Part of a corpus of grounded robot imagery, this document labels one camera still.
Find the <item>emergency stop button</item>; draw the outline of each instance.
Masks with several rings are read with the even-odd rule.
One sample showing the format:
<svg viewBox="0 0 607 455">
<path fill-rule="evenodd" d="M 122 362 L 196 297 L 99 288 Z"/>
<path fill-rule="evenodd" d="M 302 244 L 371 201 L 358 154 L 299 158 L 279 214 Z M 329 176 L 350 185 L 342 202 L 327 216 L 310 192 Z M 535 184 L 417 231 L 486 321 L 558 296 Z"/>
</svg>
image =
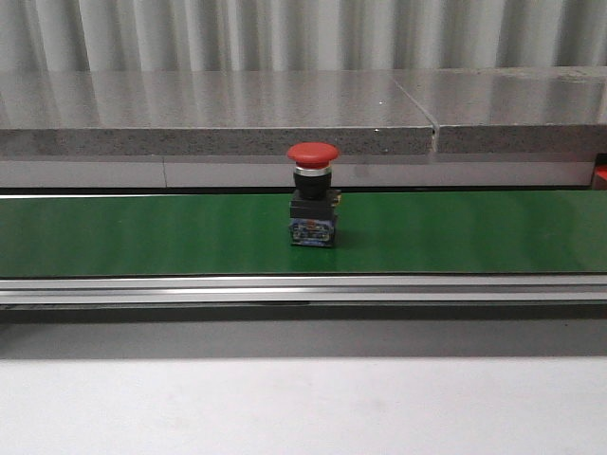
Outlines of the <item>emergency stop button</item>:
<svg viewBox="0 0 607 455">
<path fill-rule="evenodd" d="M 328 167 L 331 160 L 340 155 L 340 151 L 325 142 L 300 142 L 288 149 L 286 155 L 300 168 L 322 169 Z"/>
</svg>

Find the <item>corrugated metal wall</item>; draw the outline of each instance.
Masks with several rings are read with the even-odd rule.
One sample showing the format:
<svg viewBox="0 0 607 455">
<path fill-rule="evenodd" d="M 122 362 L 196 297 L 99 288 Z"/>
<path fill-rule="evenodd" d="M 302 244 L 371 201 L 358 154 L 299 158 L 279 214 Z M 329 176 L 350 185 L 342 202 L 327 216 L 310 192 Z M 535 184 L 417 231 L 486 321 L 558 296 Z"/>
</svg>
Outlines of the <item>corrugated metal wall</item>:
<svg viewBox="0 0 607 455">
<path fill-rule="evenodd" d="M 607 0 L 0 0 L 0 70 L 607 64 Z"/>
</svg>

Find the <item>red mushroom button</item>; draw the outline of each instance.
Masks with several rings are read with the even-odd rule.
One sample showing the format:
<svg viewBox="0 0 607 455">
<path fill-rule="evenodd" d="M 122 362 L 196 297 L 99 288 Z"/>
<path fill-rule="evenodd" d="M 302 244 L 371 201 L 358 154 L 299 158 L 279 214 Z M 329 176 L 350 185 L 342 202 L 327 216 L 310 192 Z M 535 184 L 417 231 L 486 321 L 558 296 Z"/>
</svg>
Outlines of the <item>red mushroom button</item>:
<svg viewBox="0 0 607 455">
<path fill-rule="evenodd" d="M 286 155 L 300 168 L 322 169 L 326 168 L 332 159 L 337 158 L 340 151 L 336 146 L 324 142 L 300 142 L 288 149 Z"/>
</svg>

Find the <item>green conveyor belt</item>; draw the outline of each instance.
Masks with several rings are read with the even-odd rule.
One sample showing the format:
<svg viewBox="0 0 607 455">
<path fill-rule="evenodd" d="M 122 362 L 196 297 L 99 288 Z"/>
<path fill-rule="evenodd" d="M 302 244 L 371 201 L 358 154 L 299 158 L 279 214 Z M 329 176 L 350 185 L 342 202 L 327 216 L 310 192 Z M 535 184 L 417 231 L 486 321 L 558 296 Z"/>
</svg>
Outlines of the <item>green conveyor belt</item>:
<svg viewBox="0 0 607 455">
<path fill-rule="evenodd" d="M 607 191 L 346 193 L 297 247 L 289 194 L 0 200 L 0 276 L 607 272 Z"/>
</svg>

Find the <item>conveyor belt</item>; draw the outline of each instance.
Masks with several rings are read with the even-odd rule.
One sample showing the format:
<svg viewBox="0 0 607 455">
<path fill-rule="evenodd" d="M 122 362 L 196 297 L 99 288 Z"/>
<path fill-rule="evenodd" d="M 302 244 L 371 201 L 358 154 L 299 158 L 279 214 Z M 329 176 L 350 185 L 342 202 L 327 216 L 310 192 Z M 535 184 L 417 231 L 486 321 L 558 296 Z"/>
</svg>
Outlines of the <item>conveyor belt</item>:
<svg viewBox="0 0 607 455">
<path fill-rule="evenodd" d="M 607 297 L 605 191 L 347 193 L 333 249 L 289 244 L 289 197 L 0 200 L 0 301 Z"/>
</svg>

